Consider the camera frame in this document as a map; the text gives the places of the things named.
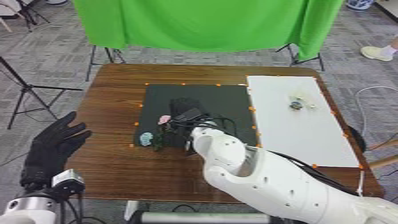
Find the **small object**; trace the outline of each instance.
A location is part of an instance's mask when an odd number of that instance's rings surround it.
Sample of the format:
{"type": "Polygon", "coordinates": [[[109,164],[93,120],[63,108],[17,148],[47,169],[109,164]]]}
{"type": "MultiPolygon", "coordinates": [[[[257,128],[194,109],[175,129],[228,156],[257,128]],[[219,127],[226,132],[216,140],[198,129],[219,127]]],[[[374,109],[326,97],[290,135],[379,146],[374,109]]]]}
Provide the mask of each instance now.
{"type": "Polygon", "coordinates": [[[308,108],[310,108],[312,110],[315,110],[315,109],[317,109],[315,104],[310,104],[310,105],[308,105],[308,108]]]}
{"type": "Polygon", "coordinates": [[[171,115],[164,115],[159,119],[159,125],[166,124],[171,120],[171,115]]]}
{"type": "Polygon", "coordinates": [[[141,145],[143,146],[150,146],[154,143],[152,143],[152,140],[154,140],[154,133],[152,132],[146,132],[143,135],[141,135],[141,145]]]}
{"type": "Polygon", "coordinates": [[[290,104],[290,108],[294,110],[301,110],[303,109],[303,103],[299,101],[294,101],[292,104],[290,104]]]}

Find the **black glove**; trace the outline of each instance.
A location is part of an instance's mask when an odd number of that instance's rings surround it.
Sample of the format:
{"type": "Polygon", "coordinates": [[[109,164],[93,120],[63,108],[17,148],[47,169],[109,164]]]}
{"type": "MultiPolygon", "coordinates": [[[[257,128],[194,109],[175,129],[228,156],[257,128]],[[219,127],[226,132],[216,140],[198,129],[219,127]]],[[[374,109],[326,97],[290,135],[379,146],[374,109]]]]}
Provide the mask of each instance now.
{"type": "Polygon", "coordinates": [[[77,112],[72,112],[34,138],[22,172],[26,188],[34,186],[38,190],[52,186],[52,178],[65,171],[68,158],[91,137],[93,132],[86,130],[84,123],[70,127],[75,118],[77,112]]]}

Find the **white board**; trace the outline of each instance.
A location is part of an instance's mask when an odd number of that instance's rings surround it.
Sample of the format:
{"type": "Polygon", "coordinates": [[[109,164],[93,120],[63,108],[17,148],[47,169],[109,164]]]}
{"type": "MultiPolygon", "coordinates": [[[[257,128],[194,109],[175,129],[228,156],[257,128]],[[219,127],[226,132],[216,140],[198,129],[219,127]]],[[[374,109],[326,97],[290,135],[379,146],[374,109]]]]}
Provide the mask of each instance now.
{"type": "Polygon", "coordinates": [[[248,81],[264,148],[310,165],[360,167],[315,78],[249,76],[248,81]],[[301,102],[301,110],[292,109],[292,101],[301,102]]]}

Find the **black cable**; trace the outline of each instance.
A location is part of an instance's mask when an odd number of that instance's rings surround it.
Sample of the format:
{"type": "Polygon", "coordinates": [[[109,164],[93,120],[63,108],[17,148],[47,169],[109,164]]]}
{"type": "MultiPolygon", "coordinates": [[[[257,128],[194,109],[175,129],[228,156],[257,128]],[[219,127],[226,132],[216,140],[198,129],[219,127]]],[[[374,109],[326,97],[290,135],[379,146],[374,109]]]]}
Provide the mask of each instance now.
{"type": "Polygon", "coordinates": [[[61,201],[61,224],[66,224],[66,202],[61,201]]]}
{"type": "Polygon", "coordinates": [[[72,220],[72,222],[68,224],[74,224],[74,223],[77,223],[77,224],[91,224],[90,222],[84,222],[86,219],[93,219],[102,224],[107,224],[107,222],[100,218],[97,218],[93,216],[84,216],[84,195],[82,194],[79,194],[79,207],[81,207],[79,211],[77,211],[77,208],[75,208],[70,200],[66,200],[66,203],[68,203],[68,206],[72,208],[72,212],[74,212],[74,216],[75,216],[75,219],[72,220]]]}
{"type": "Polygon", "coordinates": [[[198,210],[194,209],[194,207],[193,207],[191,205],[187,205],[187,204],[178,205],[177,208],[173,209],[173,212],[177,212],[177,210],[178,210],[182,207],[191,208],[193,211],[198,212],[198,210]]]}
{"type": "Polygon", "coordinates": [[[235,123],[233,119],[230,119],[228,117],[221,116],[219,118],[214,118],[214,120],[221,120],[223,124],[225,124],[225,121],[232,122],[232,124],[233,124],[233,134],[235,134],[235,137],[239,138],[239,129],[237,129],[237,123],[235,123]]]}
{"type": "Polygon", "coordinates": [[[84,220],[86,219],[93,219],[93,220],[97,220],[102,224],[107,224],[107,222],[100,219],[100,218],[97,218],[97,217],[93,217],[93,216],[84,216],[84,220]]]}
{"type": "Polygon", "coordinates": [[[75,216],[75,220],[74,221],[77,221],[77,224],[82,224],[82,219],[79,217],[79,212],[77,212],[77,209],[75,209],[75,206],[74,206],[70,200],[66,200],[66,204],[70,205],[72,213],[74,213],[74,216],[75,216]]]}
{"type": "Polygon", "coordinates": [[[219,127],[219,126],[216,126],[216,125],[212,125],[210,123],[205,123],[205,122],[198,122],[198,121],[193,121],[193,122],[187,122],[187,123],[194,123],[194,124],[198,124],[198,125],[186,125],[186,124],[182,124],[182,123],[173,123],[173,125],[177,125],[177,126],[180,126],[180,127],[186,127],[186,128],[202,128],[202,127],[205,127],[205,128],[214,128],[214,129],[217,129],[219,131],[223,131],[228,135],[232,135],[233,136],[233,134],[219,127]]]}
{"type": "Polygon", "coordinates": [[[299,166],[299,168],[305,170],[305,172],[312,175],[312,177],[322,182],[326,183],[331,187],[335,187],[337,189],[340,189],[345,193],[353,194],[358,196],[358,192],[354,192],[345,185],[335,181],[328,175],[292,156],[285,155],[280,152],[271,151],[276,155],[280,155],[281,157],[285,157],[296,164],[299,163],[303,166],[299,166]]]}
{"type": "Polygon", "coordinates": [[[4,167],[11,162],[15,162],[15,160],[18,160],[26,155],[29,154],[29,152],[26,152],[20,156],[17,156],[8,162],[4,162],[0,164],[0,167],[4,167]]]}
{"type": "Polygon", "coordinates": [[[84,223],[84,195],[79,194],[79,216],[81,216],[81,223],[84,223]]]}
{"type": "Polygon", "coordinates": [[[381,180],[385,177],[390,177],[397,172],[398,172],[398,170],[395,170],[390,174],[385,174],[385,175],[377,178],[377,180],[381,180]]]}

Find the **tripod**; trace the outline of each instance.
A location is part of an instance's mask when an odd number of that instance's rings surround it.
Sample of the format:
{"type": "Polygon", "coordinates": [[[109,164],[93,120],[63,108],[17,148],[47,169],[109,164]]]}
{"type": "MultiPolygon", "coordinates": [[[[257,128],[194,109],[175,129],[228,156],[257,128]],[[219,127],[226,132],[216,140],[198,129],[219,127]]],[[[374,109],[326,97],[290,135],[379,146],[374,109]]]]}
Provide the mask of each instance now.
{"type": "Polygon", "coordinates": [[[72,91],[84,91],[84,90],[82,89],[74,89],[74,88],[54,87],[54,86],[36,86],[36,85],[29,84],[26,82],[26,80],[22,79],[22,76],[18,75],[18,73],[17,73],[17,71],[15,71],[10,63],[8,63],[8,61],[4,60],[4,57],[0,57],[0,63],[4,64],[4,67],[8,68],[11,74],[13,74],[15,78],[17,78],[18,85],[22,86],[22,94],[20,94],[20,98],[18,98],[18,102],[17,102],[17,108],[15,108],[15,112],[13,112],[13,116],[11,116],[11,120],[10,120],[10,126],[8,126],[8,129],[11,129],[18,114],[29,113],[33,111],[47,110],[49,113],[52,114],[54,118],[58,119],[58,116],[56,116],[56,114],[52,112],[50,107],[52,107],[52,105],[54,105],[54,103],[56,103],[61,95],[65,94],[65,92],[68,90],[72,90],[72,91]],[[34,89],[54,89],[54,90],[61,90],[58,96],[56,96],[56,98],[54,98],[54,100],[52,100],[52,102],[49,104],[45,103],[45,101],[43,101],[38,93],[34,92],[34,89]],[[36,108],[33,110],[20,111],[22,101],[24,101],[24,97],[26,97],[26,94],[27,93],[33,95],[34,99],[40,101],[40,104],[42,104],[43,107],[42,108],[36,108]]]}

